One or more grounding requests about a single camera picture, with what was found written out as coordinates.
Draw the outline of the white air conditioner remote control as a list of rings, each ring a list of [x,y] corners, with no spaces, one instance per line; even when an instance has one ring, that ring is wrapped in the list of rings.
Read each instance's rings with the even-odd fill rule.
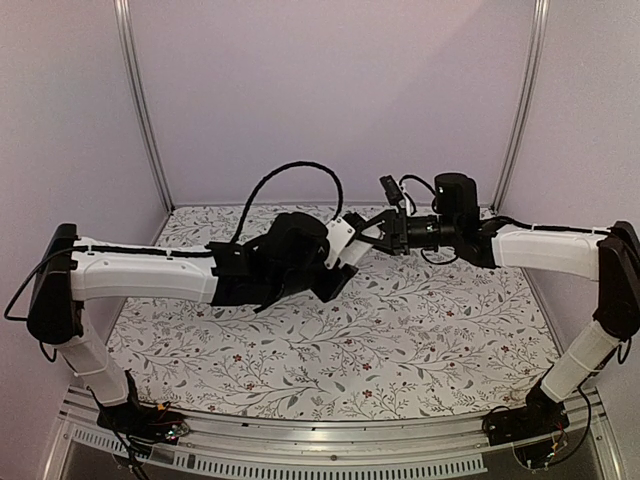
[[[356,267],[359,262],[369,253],[372,245],[361,240],[353,240],[345,246],[338,256],[338,265],[350,265]]]

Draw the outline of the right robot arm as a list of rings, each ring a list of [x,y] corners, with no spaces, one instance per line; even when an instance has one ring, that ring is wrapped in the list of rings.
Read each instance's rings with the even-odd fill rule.
[[[639,239],[630,223],[598,229],[525,224],[507,216],[481,219],[476,183],[462,173],[437,175],[433,214],[410,216],[402,207],[399,184],[390,176],[380,183],[390,209],[356,229],[358,239],[378,251],[401,255],[450,247],[479,268],[534,269],[597,282],[591,323],[540,380],[537,388],[546,398],[518,412],[517,427],[524,435],[537,436],[552,424],[556,409],[551,401],[565,400],[638,333]]]

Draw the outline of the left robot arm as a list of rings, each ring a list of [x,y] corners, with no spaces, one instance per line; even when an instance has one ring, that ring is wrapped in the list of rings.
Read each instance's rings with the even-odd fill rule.
[[[339,213],[328,223],[305,213],[280,213],[265,234],[245,243],[234,235],[228,242],[175,249],[110,244],[61,224],[9,303],[32,290],[22,318],[29,333],[64,358],[96,402],[110,407],[116,424],[138,434],[148,426],[148,412],[134,401],[123,368],[84,319],[87,301],[169,298],[263,311],[310,290],[327,302],[355,272],[347,260],[355,235],[355,226]]]

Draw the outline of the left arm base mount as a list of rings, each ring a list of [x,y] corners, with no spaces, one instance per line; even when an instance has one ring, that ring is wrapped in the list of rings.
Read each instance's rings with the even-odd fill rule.
[[[124,373],[128,391],[123,403],[105,406],[94,397],[100,411],[97,419],[100,427],[150,444],[175,445],[181,437],[190,432],[186,417],[174,411],[170,401],[154,406],[143,405],[139,401],[133,376],[129,370],[125,370]]]

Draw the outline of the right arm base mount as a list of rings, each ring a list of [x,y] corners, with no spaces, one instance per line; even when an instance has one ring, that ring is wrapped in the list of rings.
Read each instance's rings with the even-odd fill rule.
[[[513,409],[495,407],[482,420],[482,431],[491,446],[546,437],[513,450],[516,460],[530,470],[546,468],[552,463],[559,448],[555,434],[563,438],[568,426],[564,403],[550,399],[542,391],[540,382],[526,395],[523,406]]]

